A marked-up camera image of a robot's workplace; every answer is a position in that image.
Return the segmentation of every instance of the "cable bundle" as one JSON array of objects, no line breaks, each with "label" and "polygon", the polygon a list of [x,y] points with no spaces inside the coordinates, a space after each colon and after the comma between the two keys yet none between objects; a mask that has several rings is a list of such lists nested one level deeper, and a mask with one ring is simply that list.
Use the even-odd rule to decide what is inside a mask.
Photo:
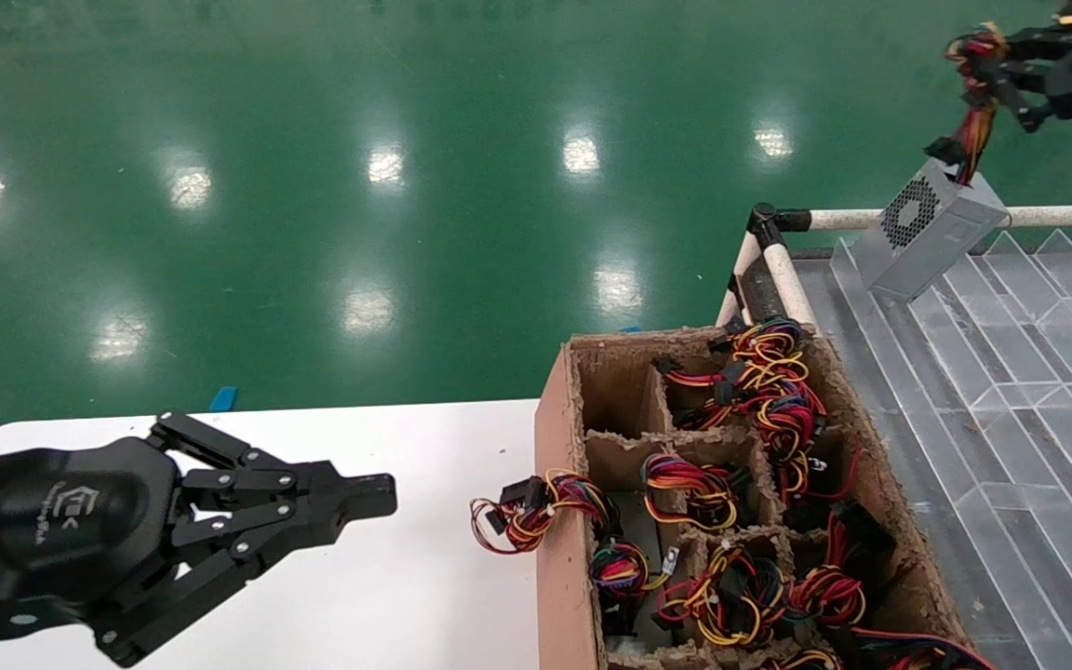
[{"label": "cable bundle", "polygon": [[655,361],[673,385],[714,387],[714,398],[682,415],[678,428],[712,428],[731,413],[748,417],[778,467],[786,504],[807,492],[807,452],[825,428],[825,406],[805,383],[808,368],[796,348],[802,336],[800,323],[784,317],[728,332],[710,343],[711,351],[730,353],[716,374],[687,374],[671,359]]},{"label": "cable bundle", "polygon": [[788,590],[788,620],[814,621],[821,626],[854,626],[867,611],[863,583],[843,575],[835,565],[809,569]]},{"label": "cable bundle", "polygon": [[656,614],[671,623],[694,619],[702,636],[716,645],[750,647],[765,643],[771,639],[771,628],[756,599],[728,590],[719,595],[719,584],[731,568],[745,575],[757,574],[747,555],[724,539],[710,555],[701,576],[660,591]]},{"label": "cable bundle", "polygon": [[864,656],[884,670],[996,670],[989,661],[937,636],[850,628]]},{"label": "cable bundle", "polygon": [[846,525],[834,512],[829,518],[825,563],[809,569],[788,590],[787,617],[793,623],[814,621],[833,628],[854,626],[867,613],[863,582],[843,572],[843,564],[852,547],[847,547]]},{"label": "cable bundle", "polygon": [[760,670],[843,670],[843,662],[829,653],[812,649],[788,660],[769,660]]},{"label": "cable bundle", "polygon": [[617,598],[642,598],[647,591],[662,586],[669,576],[672,576],[671,568],[652,577],[643,550],[614,535],[602,540],[590,562],[591,580],[599,590]]},{"label": "cable bundle", "polygon": [[964,96],[970,108],[953,137],[941,137],[928,146],[926,153],[958,165],[955,183],[966,185],[974,179],[999,109],[997,95],[978,76],[976,68],[980,60],[1002,60],[1008,51],[1007,39],[991,23],[979,26],[974,32],[964,34],[946,46],[946,59],[953,60],[957,64],[957,73],[963,76],[966,87]]},{"label": "cable bundle", "polygon": [[[617,508],[610,497],[586,476],[568,470],[549,470],[544,482],[533,477],[533,488],[526,498],[493,502],[474,498],[468,502],[471,531],[474,539],[486,550],[498,554],[536,551],[545,534],[553,525],[553,516],[562,509],[576,509],[591,518],[593,525],[604,532],[617,530]],[[498,534],[511,542],[509,548],[490,544],[482,532],[481,521],[490,521]]]},{"label": "cable bundle", "polygon": [[[693,523],[705,531],[730,528],[739,520],[735,495],[727,480],[730,471],[716,465],[694,465],[679,455],[651,455],[639,468],[643,505],[660,523]],[[660,509],[654,491],[685,491],[686,513]]]}]

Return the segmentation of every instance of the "gray device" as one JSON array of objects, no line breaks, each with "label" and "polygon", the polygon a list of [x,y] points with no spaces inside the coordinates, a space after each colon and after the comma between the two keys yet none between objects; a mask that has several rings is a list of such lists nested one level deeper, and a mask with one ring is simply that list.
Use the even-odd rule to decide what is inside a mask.
[{"label": "gray device", "polygon": [[981,173],[962,187],[954,170],[928,159],[854,242],[850,253],[872,292],[905,301],[920,296],[1007,220],[1008,208]]}]

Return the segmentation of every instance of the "black connector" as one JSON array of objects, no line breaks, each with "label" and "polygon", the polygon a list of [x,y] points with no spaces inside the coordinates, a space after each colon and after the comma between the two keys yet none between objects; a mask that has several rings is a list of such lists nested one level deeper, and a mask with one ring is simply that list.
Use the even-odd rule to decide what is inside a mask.
[{"label": "black connector", "polygon": [[659,374],[668,374],[669,372],[675,372],[676,370],[685,370],[684,366],[668,356],[654,357],[654,359],[652,359],[652,366],[655,366],[656,372]]},{"label": "black connector", "polygon": [[793,501],[790,508],[784,510],[784,525],[799,533],[824,530],[829,519],[830,508],[824,504]]},{"label": "black connector", "polygon": [[652,613],[652,623],[656,624],[661,631],[680,631],[682,628],[685,628],[684,621],[669,621],[668,619],[664,619],[658,611]]},{"label": "black connector", "polygon": [[863,582],[868,604],[881,601],[890,584],[880,585],[880,580],[888,574],[896,539],[855,501],[839,501],[830,509],[846,528],[847,547],[854,547],[843,561],[843,572]]},{"label": "black connector", "polygon": [[825,641],[829,641],[831,647],[834,647],[834,653],[842,659],[846,670],[882,670],[867,657],[863,644],[854,637],[854,632],[851,632],[850,628],[835,628],[818,624],[817,629],[825,638]]},{"label": "black connector", "polygon": [[731,342],[728,336],[720,334],[714,340],[706,342],[705,347],[710,349],[711,355],[726,355],[726,353],[735,347],[735,343]]},{"label": "black connector", "polygon": [[944,653],[946,656],[941,657],[941,662],[937,666],[936,670],[954,670],[954,667],[962,667],[957,665],[957,661],[962,658],[962,654],[957,653],[957,650],[944,647],[937,649],[941,649],[941,652]]},{"label": "black connector", "polygon": [[747,489],[747,485],[751,483],[751,468],[747,466],[735,467],[733,465],[726,468],[730,471],[730,475],[727,475],[727,487],[730,488],[732,493],[741,497],[741,493]]},{"label": "black connector", "polygon": [[720,523],[730,519],[730,508],[726,505],[706,506],[706,508],[689,505],[687,511],[694,521],[701,523],[701,525],[709,525],[710,528],[714,528],[714,526],[720,525]]},{"label": "black connector", "polygon": [[608,591],[598,591],[598,608],[601,614],[604,636],[634,636],[635,617],[639,613],[638,601],[616,598]]},{"label": "black connector", "polygon": [[528,476],[523,482],[507,485],[498,493],[498,505],[507,506],[522,502],[524,509],[536,509],[549,501],[548,483],[539,476]]},{"label": "black connector", "polygon": [[718,378],[714,383],[714,403],[721,406],[735,404],[735,386],[726,378]]},{"label": "black connector", "polygon": [[502,515],[495,510],[486,512],[486,521],[490,523],[490,528],[494,528],[495,535],[503,535],[507,531],[507,522],[503,521]]},{"label": "black connector", "polygon": [[731,565],[718,578],[718,597],[723,598],[729,610],[739,610],[742,598],[747,593],[747,577],[736,565]]},{"label": "black connector", "polygon": [[941,136],[924,148],[924,155],[937,159],[949,166],[961,165],[966,160],[966,149],[962,142]]},{"label": "black connector", "polygon": [[838,501],[830,509],[846,526],[847,538],[857,552],[890,555],[896,551],[896,539],[858,502]]},{"label": "black connector", "polygon": [[714,402],[719,405],[732,405],[735,404],[735,400],[739,399],[739,378],[744,375],[744,369],[747,368],[747,363],[744,361],[735,360],[727,363],[727,368],[723,368],[723,378],[715,382],[714,384]]}]

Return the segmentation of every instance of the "green floor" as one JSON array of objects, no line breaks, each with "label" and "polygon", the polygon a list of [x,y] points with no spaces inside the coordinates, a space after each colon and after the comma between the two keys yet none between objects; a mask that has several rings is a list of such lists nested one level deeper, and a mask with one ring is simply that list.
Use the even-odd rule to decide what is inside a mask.
[{"label": "green floor", "polygon": [[[948,39],[1054,6],[0,1],[0,423],[535,396],[710,322],[754,202],[887,203]],[[1072,123],[983,170],[1072,204]]]}]

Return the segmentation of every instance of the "robotic hand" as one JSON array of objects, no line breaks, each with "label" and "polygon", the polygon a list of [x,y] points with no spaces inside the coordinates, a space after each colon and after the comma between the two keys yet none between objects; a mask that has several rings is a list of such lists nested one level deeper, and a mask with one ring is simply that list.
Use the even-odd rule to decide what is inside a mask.
[{"label": "robotic hand", "polygon": [[1054,19],[1010,35],[983,25],[946,49],[962,74],[969,109],[957,132],[935,140],[926,153],[958,166],[957,183],[970,183],[1000,107],[1025,132],[1037,132],[1051,118],[1072,119],[1072,0]]},{"label": "robotic hand", "polygon": [[[214,470],[181,475],[167,450]],[[291,552],[394,511],[390,475],[281,462],[179,413],[145,438],[1,455],[0,640],[86,624],[135,666]]]}]

